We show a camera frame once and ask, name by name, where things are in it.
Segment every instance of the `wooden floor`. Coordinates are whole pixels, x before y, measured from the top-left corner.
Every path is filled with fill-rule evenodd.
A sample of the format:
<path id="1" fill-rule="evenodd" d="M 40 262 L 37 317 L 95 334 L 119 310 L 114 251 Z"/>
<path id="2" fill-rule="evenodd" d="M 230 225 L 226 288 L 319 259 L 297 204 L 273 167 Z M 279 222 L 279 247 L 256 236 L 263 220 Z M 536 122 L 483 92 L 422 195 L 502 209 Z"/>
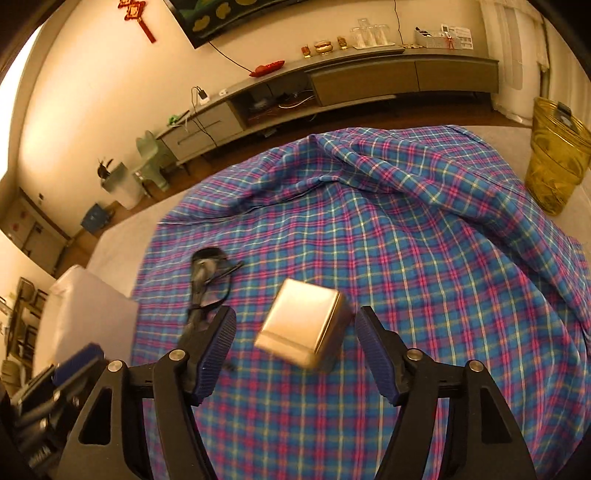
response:
<path id="1" fill-rule="evenodd" d="M 356 105 L 324 112 L 312 118 L 294 120 L 280 125 L 277 132 L 268 138 L 264 138 L 260 134 L 250 135 L 187 162 L 188 174 L 183 168 L 177 168 L 167 175 L 170 188 L 166 192 L 162 192 L 156 185 L 149 183 L 147 187 L 153 198 L 144 197 L 139 205 L 132 210 L 126 210 L 118 203 L 113 204 L 109 208 L 113 212 L 113 218 L 109 225 L 94 235 L 81 231 L 65 250 L 55 276 L 59 278 L 75 264 L 86 266 L 100 236 L 114 225 L 157 202 L 192 187 L 230 165 L 247 160 L 269 148 L 279 147 L 313 133 L 329 132 L 347 127 L 392 130 L 446 124 L 522 127 L 522 125 L 512 122 L 492 110 L 488 97 L 475 96 L 471 93 L 400 96 L 395 100 Z"/>

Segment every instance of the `metal screw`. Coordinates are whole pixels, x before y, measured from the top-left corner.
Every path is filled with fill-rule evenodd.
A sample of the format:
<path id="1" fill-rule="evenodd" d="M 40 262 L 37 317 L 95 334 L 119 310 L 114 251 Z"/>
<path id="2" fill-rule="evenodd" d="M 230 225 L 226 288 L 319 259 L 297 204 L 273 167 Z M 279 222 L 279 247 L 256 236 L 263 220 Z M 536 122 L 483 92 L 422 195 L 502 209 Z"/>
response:
<path id="1" fill-rule="evenodd" d="M 173 350 L 168 354 L 168 358 L 174 360 L 175 362 L 178 362 L 179 360 L 182 360 L 184 358 L 184 355 L 184 351 L 177 348 L 176 350 Z"/>
<path id="2" fill-rule="evenodd" d="M 407 357 L 409 360 L 414 360 L 415 362 L 418 362 L 421 358 L 423 358 L 423 352 L 417 350 L 416 348 L 411 348 L 407 352 Z"/>
<path id="3" fill-rule="evenodd" d="M 109 364 L 109 372 L 118 372 L 123 367 L 123 362 L 121 360 L 113 360 Z"/>
<path id="4" fill-rule="evenodd" d="M 478 360 L 470 360 L 468 365 L 470 366 L 470 370 L 473 372 L 482 372 L 484 370 L 484 365 L 482 365 L 482 362 L 479 362 Z"/>

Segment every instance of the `curtain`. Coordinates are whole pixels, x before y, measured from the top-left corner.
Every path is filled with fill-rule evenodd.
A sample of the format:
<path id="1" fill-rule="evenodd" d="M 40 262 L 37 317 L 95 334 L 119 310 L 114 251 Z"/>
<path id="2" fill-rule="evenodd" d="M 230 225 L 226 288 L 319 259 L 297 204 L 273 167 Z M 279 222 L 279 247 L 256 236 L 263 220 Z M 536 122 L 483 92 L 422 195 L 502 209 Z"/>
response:
<path id="1" fill-rule="evenodd" d="M 525 0 L 480 0 L 489 56 L 499 60 L 499 93 L 493 106 L 531 125 L 540 71 L 548 70 L 544 20 Z"/>
<path id="2" fill-rule="evenodd" d="M 591 81 L 573 52 L 550 22 L 545 21 L 550 55 L 548 98 L 568 105 L 591 129 Z"/>

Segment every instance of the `door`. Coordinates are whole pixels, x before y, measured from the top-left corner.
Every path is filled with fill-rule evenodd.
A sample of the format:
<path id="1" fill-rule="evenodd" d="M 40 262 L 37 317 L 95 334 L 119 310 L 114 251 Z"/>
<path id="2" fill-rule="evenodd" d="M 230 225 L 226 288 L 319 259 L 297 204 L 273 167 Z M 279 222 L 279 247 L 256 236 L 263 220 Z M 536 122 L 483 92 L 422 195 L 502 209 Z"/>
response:
<path id="1" fill-rule="evenodd" d="M 22 251 L 50 275 L 56 267 L 64 245 L 39 223 L 35 223 Z"/>

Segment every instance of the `trash can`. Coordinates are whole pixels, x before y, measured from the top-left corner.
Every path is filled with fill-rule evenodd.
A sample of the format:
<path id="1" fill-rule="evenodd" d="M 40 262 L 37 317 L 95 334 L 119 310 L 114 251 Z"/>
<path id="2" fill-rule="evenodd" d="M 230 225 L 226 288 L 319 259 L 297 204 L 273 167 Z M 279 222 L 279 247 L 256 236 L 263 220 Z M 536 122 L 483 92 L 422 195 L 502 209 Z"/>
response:
<path id="1" fill-rule="evenodd" d="M 525 187 L 542 210 L 558 215 L 591 161 L 591 132 L 566 105 L 538 97 L 531 149 Z"/>
<path id="2" fill-rule="evenodd" d="M 101 182 L 101 186 L 128 210 L 135 207 L 145 195 L 141 183 L 123 163 L 115 167 L 109 177 Z"/>

